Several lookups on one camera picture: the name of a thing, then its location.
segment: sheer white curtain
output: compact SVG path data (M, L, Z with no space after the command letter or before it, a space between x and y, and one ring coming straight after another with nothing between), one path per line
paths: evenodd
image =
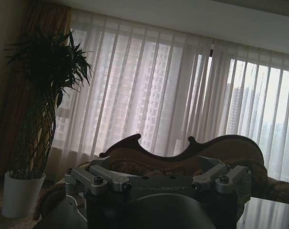
M289 55L214 43L197 139L247 136L262 150L268 175L289 182Z
M93 77L80 93L68 91L57 110L49 178L136 133L157 155L181 151L186 113L196 96L204 99L212 39L79 10L72 29L89 51Z
M49 178L136 133L160 156L238 134L289 181L289 55L79 10L72 29L94 73L57 110Z

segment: green leaves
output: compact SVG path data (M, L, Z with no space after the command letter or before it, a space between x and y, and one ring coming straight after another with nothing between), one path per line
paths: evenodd
M43 34L38 30L8 46L7 52L15 51L8 64L17 62L14 70L23 73L39 92L51 90L56 95L64 87L74 88L79 82L83 85L84 80L90 83L91 66L84 56L86 52L80 49L81 44L74 45L72 31Z

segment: brown curtain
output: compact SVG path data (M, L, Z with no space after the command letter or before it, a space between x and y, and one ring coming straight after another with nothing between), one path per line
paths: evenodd
M25 33L34 32L37 28L45 33L67 33L70 28L70 17L69 7L40 0L31 1L21 27L21 37ZM6 107L0 124L0 176L5 174L8 167L22 117L33 93L21 75L11 76Z

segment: wall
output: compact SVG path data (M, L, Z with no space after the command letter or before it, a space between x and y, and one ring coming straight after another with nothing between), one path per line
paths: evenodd
M14 43L29 0L0 0L0 121L5 105L10 68L6 67L5 44Z
M211 0L49 0L128 20L289 53L289 17Z

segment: bolt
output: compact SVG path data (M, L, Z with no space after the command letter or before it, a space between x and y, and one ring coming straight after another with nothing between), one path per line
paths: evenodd
M72 173L72 168L69 168L68 170L67 170L67 174L71 174Z
M100 185L103 183L104 178L102 176L96 176L93 180L96 184Z
M227 184L229 182L229 177L226 175L219 176L219 179L222 184Z
M123 192L130 192L132 190L133 185L129 182L126 182L122 186Z
M202 191L202 185L199 184L199 183L193 183L192 184L192 188L193 188L194 191L197 191L197 192Z

